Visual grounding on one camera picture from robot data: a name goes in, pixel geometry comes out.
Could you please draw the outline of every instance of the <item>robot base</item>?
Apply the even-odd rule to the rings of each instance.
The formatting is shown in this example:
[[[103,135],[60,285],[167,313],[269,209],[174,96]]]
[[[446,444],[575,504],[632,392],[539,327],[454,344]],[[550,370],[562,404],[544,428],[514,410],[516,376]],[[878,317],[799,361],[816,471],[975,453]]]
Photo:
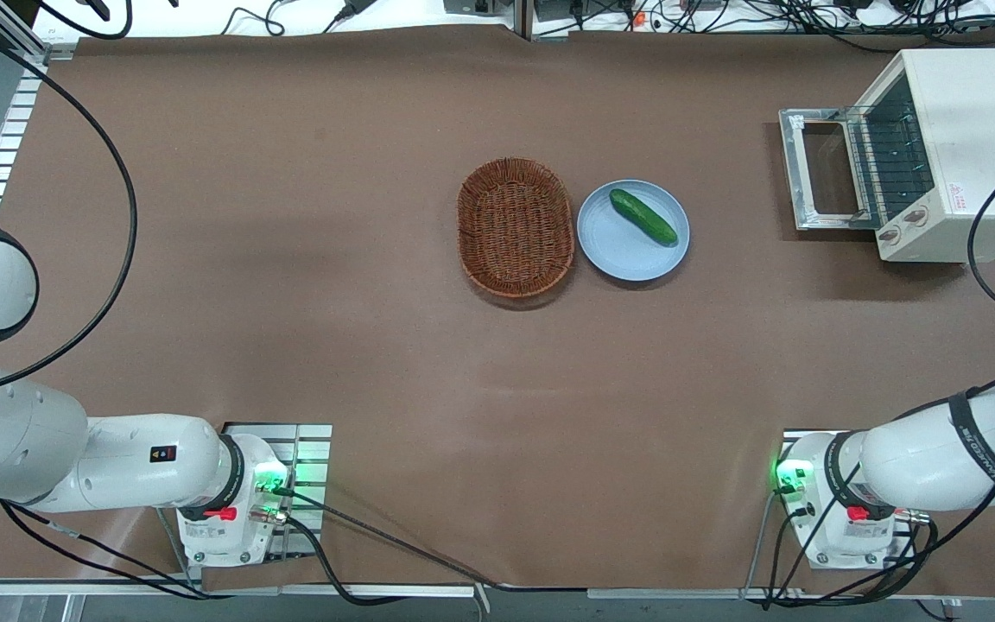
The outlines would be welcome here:
[[[805,548],[813,569],[881,570],[887,556],[900,556],[908,543],[906,536],[893,535],[896,519],[852,520],[846,507],[834,501],[832,510],[819,523],[824,509],[832,503],[833,491],[824,473],[824,459],[834,435],[814,433],[789,446],[785,460],[778,464],[779,486],[793,486],[796,492],[782,495],[787,513],[804,509],[805,516],[791,519],[794,534],[802,546],[817,528]]]
[[[271,446],[252,434],[233,434],[244,454],[244,479],[237,498],[233,520],[210,516],[188,520],[179,515],[179,538],[193,566],[233,567],[263,562],[274,525],[252,519],[252,511],[277,511],[281,497],[265,492],[272,484],[285,484],[287,468],[276,458]]]

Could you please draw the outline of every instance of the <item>brown paper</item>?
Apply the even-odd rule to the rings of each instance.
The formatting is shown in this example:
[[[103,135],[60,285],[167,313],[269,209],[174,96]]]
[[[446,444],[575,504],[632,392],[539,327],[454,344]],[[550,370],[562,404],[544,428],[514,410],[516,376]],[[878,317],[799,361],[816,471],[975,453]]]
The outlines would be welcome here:
[[[122,150],[141,232],[114,311],[36,379],[93,416],[330,422],[329,504],[497,581],[742,586],[783,428],[869,428],[995,378],[995,306],[962,267],[793,227],[777,111],[852,103],[888,59],[813,36],[467,27],[83,42],[52,75]],[[618,178],[667,188],[686,259],[629,286],[578,253],[544,307],[482,300],[455,194],[505,155],[544,162],[576,206]],[[106,294],[119,184],[42,88],[3,203],[41,300],[0,366]],[[151,511],[59,520],[174,569]],[[348,582],[458,580],[334,521],[324,540]],[[0,513],[0,576],[95,575]],[[208,576],[323,580],[309,559]],[[995,595],[995,508],[909,593]]]

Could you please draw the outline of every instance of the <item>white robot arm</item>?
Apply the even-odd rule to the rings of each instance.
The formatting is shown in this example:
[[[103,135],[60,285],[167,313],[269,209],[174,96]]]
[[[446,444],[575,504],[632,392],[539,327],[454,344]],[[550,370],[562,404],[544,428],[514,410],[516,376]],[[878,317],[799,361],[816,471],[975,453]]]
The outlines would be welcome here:
[[[897,512],[975,508],[995,491],[995,382],[877,428],[805,435],[775,479],[813,567],[880,570],[903,544]]]
[[[36,295],[28,253],[0,230],[0,341],[28,322]],[[219,435],[198,417],[87,417],[74,398],[28,379],[0,386],[0,499],[31,511],[178,508],[194,563],[261,562],[272,532],[262,511],[279,508],[266,491],[287,477],[265,441]]]

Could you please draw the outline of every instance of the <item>connector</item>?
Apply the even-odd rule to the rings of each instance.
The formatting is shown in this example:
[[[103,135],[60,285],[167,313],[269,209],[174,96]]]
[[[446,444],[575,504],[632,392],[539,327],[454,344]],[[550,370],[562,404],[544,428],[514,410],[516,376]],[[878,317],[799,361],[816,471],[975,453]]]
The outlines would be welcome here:
[[[927,524],[931,523],[931,515],[922,511],[910,511],[909,509],[896,508],[896,510],[893,511],[893,516],[900,520],[907,520],[910,524],[923,524],[923,526],[927,526]]]
[[[287,524],[289,513],[272,508],[257,508],[248,512],[248,518],[257,523]]]

